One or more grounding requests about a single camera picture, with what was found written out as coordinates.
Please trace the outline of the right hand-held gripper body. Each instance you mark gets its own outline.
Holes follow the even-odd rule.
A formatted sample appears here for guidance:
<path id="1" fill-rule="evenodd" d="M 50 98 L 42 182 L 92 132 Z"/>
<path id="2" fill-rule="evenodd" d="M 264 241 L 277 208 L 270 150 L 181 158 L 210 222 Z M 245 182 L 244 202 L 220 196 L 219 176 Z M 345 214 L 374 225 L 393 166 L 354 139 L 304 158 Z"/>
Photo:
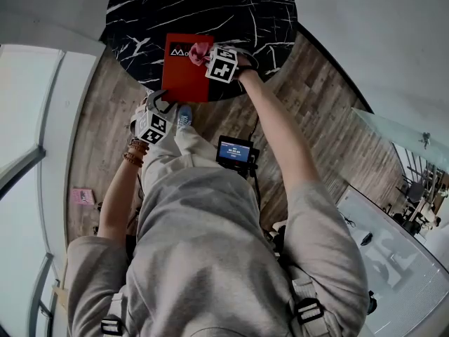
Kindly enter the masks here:
<path id="1" fill-rule="evenodd" d="M 206 64 L 206 77 L 229 84 L 246 70 L 257 71 L 259 62 L 247 50 L 233 46 L 213 46 Z"/>

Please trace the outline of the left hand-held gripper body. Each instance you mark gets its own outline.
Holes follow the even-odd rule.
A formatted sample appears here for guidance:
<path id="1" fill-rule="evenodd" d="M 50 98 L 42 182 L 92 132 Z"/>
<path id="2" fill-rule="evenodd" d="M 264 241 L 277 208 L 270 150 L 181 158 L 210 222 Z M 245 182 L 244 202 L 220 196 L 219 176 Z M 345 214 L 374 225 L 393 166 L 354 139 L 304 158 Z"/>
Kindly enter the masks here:
<path id="1" fill-rule="evenodd" d="M 150 145 L 158 145 L 171 131 L 175 121 L 175 102 L 165 100 L 167 90 L 150 93 L 147 110 L 136 124 L 136 138 Z"/>

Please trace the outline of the person's left hand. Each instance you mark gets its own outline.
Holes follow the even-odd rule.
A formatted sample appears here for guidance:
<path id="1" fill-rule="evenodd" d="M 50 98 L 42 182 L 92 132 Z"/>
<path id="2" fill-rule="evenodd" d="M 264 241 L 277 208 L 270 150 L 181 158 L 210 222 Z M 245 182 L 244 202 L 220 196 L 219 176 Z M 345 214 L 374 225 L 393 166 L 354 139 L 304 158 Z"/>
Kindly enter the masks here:
<path id="1" fill-rule="evenodd" d="M 146 112 L 147 110 L 147 98 L 144 98 L 139 106 L 135 109 L 134 115 L 130 119 L 130 132 L 133 136 L 136 136 L 136 124 L 138 120 L 141 118 L 141 116 Z"/>

